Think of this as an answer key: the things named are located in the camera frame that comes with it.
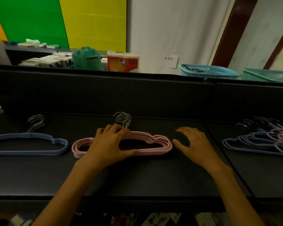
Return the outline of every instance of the hand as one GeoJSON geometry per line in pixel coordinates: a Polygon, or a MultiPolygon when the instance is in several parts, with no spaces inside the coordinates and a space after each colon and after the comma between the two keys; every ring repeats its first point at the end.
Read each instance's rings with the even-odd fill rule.
{"type": "Polygon", "coordinates": [[[203,132],[197,128],[181,127],[176,130],[184,134],[190,141],[190,146],[186,147],[178,140],[173,140],[174,145],[181,150],[192,162],[203,167],[210,174],[227,167],[214,151],[210,142],[203,132]]]}
{"type": "Polygon", "coordinates": [[[99,128],[87,153],[79,161],[95,164],[103,169],[125,158],[138,155],[138,150],[121,151],[119,148],[122,137],[129,131],[118,124],[109,124],[106,128],[99,128]]]}

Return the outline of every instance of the plastic basket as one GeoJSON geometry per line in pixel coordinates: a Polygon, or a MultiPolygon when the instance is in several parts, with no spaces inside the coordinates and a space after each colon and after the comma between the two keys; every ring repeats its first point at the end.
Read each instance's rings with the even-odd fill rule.
{"type": "Polygon", "coordinates": [[[225,67],[196,65],[196,64],[179,64],[178,66],[180,67],[181,75],[183,76],[191,76],[191,77],[199,77],[199,78],[221,78],[221,79],[237,79],[237,77],[242,76],[239,73],[225,67]],[[183,65],[187,66],[190,69],[202,70],[205,73],[188,71],[183,67],[183,65]]]}
{"type": "Polygon", "coordinates": [[[243,69],[243,80],[283,83],[283,71],[265,69],[243,69]]]}

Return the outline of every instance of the green basket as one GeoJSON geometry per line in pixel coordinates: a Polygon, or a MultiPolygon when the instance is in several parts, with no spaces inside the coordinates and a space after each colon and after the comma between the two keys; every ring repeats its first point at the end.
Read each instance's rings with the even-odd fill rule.
{"type": "Polygon", "coordinates": [[[283,71],[265,69],[243,69],[243,80],[283,83],[283,71]]]}

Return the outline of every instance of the black table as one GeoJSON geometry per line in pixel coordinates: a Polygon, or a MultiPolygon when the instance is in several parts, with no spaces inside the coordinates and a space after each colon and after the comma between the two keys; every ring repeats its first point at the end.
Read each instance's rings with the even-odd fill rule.
{"type": "MultiPolygon", "coordinates": [[[[29,115],[0,114],[0,134],[28,130],[29,115]]],[[[68,150],[60,156],[0,156],[0,200],[48,201],[62,185],[77,159],[74,141],[93,137],[97,128],[114,123],[113,117],[47,114],[37,132],[64,138],[68,150]]],[[[188,140],[174,130],[196,127],[207,134],[222,160],[229,164],[199,121],[133,118],[131,130],[188,140]]],[[[251,195],[238,179],[243,191],[251,195]]],[[[162,156],[140,156],[105,168],[92,182],[83,200],[96,209],[119,211],[221,211],[223,204],[210,175],[175,147],[162,156]]]]}
{"type": "Polygon", "coordinates": [[[268,207],[283,206],[283,156],[229,150],[223,146],[222,140],[237,137],[240,128],[229,122],[204,124],[251,193],[268,207]]]}

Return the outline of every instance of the green wall panel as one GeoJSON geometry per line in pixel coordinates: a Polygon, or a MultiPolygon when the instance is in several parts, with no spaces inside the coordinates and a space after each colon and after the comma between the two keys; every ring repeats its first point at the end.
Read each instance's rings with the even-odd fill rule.
{"type": "Polygon", "coordinates": [[[59,0],[0,0],[0,23],[9,41],[69,47],[59,0]]]}

